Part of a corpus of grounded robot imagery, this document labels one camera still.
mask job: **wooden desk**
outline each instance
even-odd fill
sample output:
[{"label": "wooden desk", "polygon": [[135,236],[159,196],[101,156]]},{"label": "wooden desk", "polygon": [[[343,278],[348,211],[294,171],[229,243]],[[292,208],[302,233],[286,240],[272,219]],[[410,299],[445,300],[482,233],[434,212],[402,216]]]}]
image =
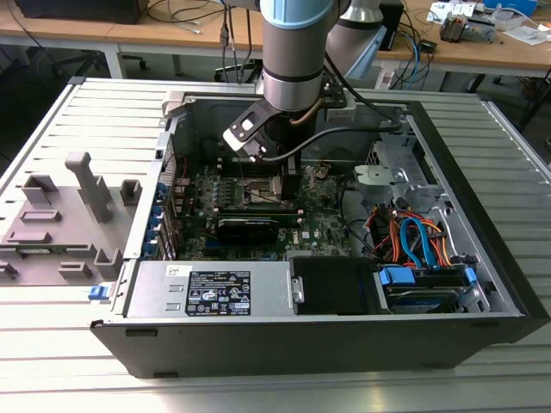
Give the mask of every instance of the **wooden desk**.
[{"label": "wooden desk", "polygon": [[[498,33],[492,44],[463,41],[448,43],[440,40],[439,25],[425,23],[430,0],[406,0],[407,9],[414,27],[423,34],[423,38],[438,44],[431,68],[439,71],[463,71],[495,75],[521,75],[543,77],[551,67],[551,45],[547,42],[538,46],[528,46],[502,33]],[[189,0],[171,0],[173,10],[193,6]],[[220,25],[222,14],[201,19],[197,26],[201,34],[194,34],[178,26],[165,22],[156,22],[145,15],[137,25],[121,25],[103,22],[75,22],[63,20],[26,19],[12,4],[18,20],[44,47],[62,47],[73,49],[98,50],[105,53],[112,77],[124,77],[121,63],[122,52],[148,52],[172,55],[220,56]],[[217,3],[210,3],[199,10],[183,12],[182,19],[195,18],[208,11],[220,10]],[[152,11],[161,20],[169,20],[165,4]],[[245,11],[235,9],[232,12],[236,47],[239,57],[248,49]],[[551,12],[538,10],[536,19],[548,18]],[[262,57],[262,17],[251,13],[251,34],[253,58]],[[14,22],[6,2],[0,0],[0,44],[35,46],[21,27]],[[412,53],[407,49],[406,41],[400,36],[394,42],[390,52],[379,52],[375,65],[398,70],[404,67]]]},{"label": "wooden desk", "polygon": [[[407,9],[411,10],[408,15],[411,17],[413,26],[422,34],[423,39],[434,41],[438,44],[434,56],[434,66],[445,68],[446,65],[453,65],[454,71],[475,71],[478,73],[493,72],[495,74],[508,74],[511,70],[536,70],[546,71],[551,67],[551,44],[544,42],[537,46],[529,46],[521,41],[498,32],[493,43],[479,43],[473,41],[462,41],[460,43],[449,43],[440,40],[438,33],[441,25],[428,23],[426,17],[428,8],[432,1],[427,0],[406,0]],[[551,11],[537,10],[535,19],[549,19]],[[402,22],[408,23],[406,17],[402,16]],[[390,52],[379,52],[380,59],[408,60],[412,53],[407,49],[406,40],[397,36],[393,50]]]},{"label": "wooden desk", "polygon": [[[184,0],[171,0],[172,11],[183,7],[192,7],[194,3]],[[182,20],[194,19],[211,11],[222,11],[223,7],[218,3],[210,3],[207,6],[181,13],[178,17]],[[152,15],[160,20],[168,21],[170,15],[165,4],[152,9]],[[247,50],[249,41],[247,36],[247,23],[244,9],[233,9],[233,32],[236,48]],[[218,13],[204,19],[200,19],[200,25],[181,23],[188,28],[198,28],[201,34],[195,34],[179,28],[176,24],[157,22],[148,15],[144,15],[138,24],[115,24],[107,34],[107,40],[114,43],[146,44],[155,46],[181,46],[220,49],[220,27],[223,22],[223,13]],[[253,50],[262,50],[262,16],[258,12],[251,12],[251,38]]]}]

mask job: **gray plastic part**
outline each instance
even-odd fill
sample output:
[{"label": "gray plastic part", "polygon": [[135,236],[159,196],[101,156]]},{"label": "gray plastic part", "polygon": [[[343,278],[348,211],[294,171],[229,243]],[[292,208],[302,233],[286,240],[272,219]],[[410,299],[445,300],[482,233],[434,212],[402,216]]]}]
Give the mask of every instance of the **gray plastic part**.
[{"label": "gray plastic part", "polygon": [[52,178],[48,175],[31,175],[22,186],[23,193],[34,207],[48,207],[50,201],[46,192],[57,190]]},{"label": "gray plastic part", "polygon": [[21,254],[15,248],[6,248],[0,250],[0,259],[2,260],[21,260]]},{"label": "gray plastic part", "polygon": [[125,179],[119,192],[125,207],[136,207],[141,196],[141,185],[137,179]]},{"label": "gray plastic part", "polygon": [[[0,277],[0,286],[88,286],[100,284],[103,278],[94,265],[97,251],[102,249],[108,258],[115,256],[115,250],[124,250],[132,225],[135,206],[124,206],[119,186],[109,188],[108,209],[111,220],[97,224],[89,207],[83,204],[78,187],[62,187],[57,192],[46,192],[51,205],[48,208],[33,206],[27,200],[20,213],[0,241],[0,261],[9,262],[16,270],[14,280]],[[56,210],[62,216],[60,221],[24,222],[23,211]],[[51,243],[10,243],[8,235],[24,232],[47,231]],[[64,278],[58,268],[60,262],[86,262],[91,270],[90,278]]]},{"label": "gray plastic part", "polygon": [[0,262],[0,278],[9,278],[14,280],[17,276],[17,270],[7,262]]},{"label": "gray plastic part", "polygon": [[50,243],[52,236],[45,231],[12,232],[8,237],[9,243]]},{"label": "gray plastic part", "polygon": [[86,262],[60,262],[58,271],[63,278],[90,278],[92,276]]},{"label": "gray plastic part", "polygon": [[[109,189],[107,188],[107,185],[105,184],[105,180],[103,179],[103,176],[96,176],[94,175],[94,179],[96,180],[97,188],[100,190],[100,194],[103,197],[103,200],[105,202],[109,202],[111,200],[111,193],[109,192]],[[83,199],[83,202],[85,204],[88,204],[88,195],[79,188],[78,193],[80,194],[80,197]]]},{"label": "gray plastic part", "polygon": [[68,248],[67,254],[71,258],[92,258],[95,257],[97,254],[96,247],[94,244],[89,243],[85,247],[76,247],[76,248]]},{"label": "gray plastic part", "polygon": [[82,194],[97,222],[107,222],[110,218],[105,200],[105,183],[98,187],[96,178],[90,170],[91,157],[88,152],[70,152],[65,160],[65,167],[77,177]]},{"label": "gray plastic part", "polygon": [[61,214],[55,209],[43,211],[23,211],[19,219],[23,222],[56,222],[61,220]]},{"label": "gray plastic part", "polygon": [[115,250],[112,260],[108,260],[105,251],[99,250],[94,265],[105,280],[116,280],[122,268],[121,250]]}]

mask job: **sticker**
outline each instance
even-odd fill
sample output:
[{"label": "sticker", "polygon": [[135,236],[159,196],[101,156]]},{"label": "sticker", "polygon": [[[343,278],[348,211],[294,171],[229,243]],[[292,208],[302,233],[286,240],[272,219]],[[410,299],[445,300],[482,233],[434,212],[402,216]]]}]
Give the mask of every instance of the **sticker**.
[{"label": "sticker", "polygon": [[165,277],[187,277],[193,267],[191,265],[167,265]]},{"label": "sticker", "polygon": [[190,317],[250,316],[250,271],[191,271],[191,267],[185,265],[168,267],[189,268],[186,314]]}]

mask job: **table leg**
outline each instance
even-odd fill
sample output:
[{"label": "table leg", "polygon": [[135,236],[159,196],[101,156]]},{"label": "table leg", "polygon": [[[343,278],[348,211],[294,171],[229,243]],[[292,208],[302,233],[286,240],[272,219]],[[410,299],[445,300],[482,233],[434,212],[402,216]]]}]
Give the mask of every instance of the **table leg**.
[{"label": "table leg", "polygon": [[476,77],[467,86],[467,93],[476,93],[476,90],[479,88],[485,77],[486,75],[484,73],[476,75]]},{"label": "table leg", "polygon": [[531,119],[543,106],[543,103],[547,102],[549,100],[549,97],[551,97],[551,82],[549,82],[547,79],[544,79],[543,82],[546,83],[545,91],[541,93],[532,103],[528,104],[526,109],[524,109],[523,114],[521,114],[520,120],[516,124],[516,128],[519,132],[522,132],[524,130]]},{"label": "table leg", "polygon": [[182,62],[180,61],[180,55],[179,54],[173,54],[172,55],[172,65],[174,66],[174,74],[176,76],[182,77]]},{"label": "table leg", "polygon": [[105,59],[107,60],[107,66],[109,73],[113,79],[125,79],[127,77],[127,71],[122,62],[122,55],[117,45],[107,45],[103,49]]}]

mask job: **white paper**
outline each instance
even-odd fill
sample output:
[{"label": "white paper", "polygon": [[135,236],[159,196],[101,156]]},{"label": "white paper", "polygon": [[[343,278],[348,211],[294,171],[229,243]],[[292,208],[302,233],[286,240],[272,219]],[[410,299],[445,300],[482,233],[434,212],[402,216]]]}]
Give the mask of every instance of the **white paper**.
[{"label": "white paper", "polygon": [[165,277],[189,277],[193,267],[191,265],[167,265]]},{"label": "white paper", "polygon": [[547,39],[547,35],[539,30],[534,28],[528,28],[526,26],[521,26],[520,28],[513,28],[508,32],[504,32],[513,39],[517,39],[526,43],[527,45],[539,45]]},{"label": "white paper", "polygon": [[446,17],[448,17],[448,13],[472,17],[475,6],[476,3],[474,2],[461,4],[441,2],[433,3],[430,5],[430,11],[427,15],[427,21],[443,24],[444,20],[446,20]]}]

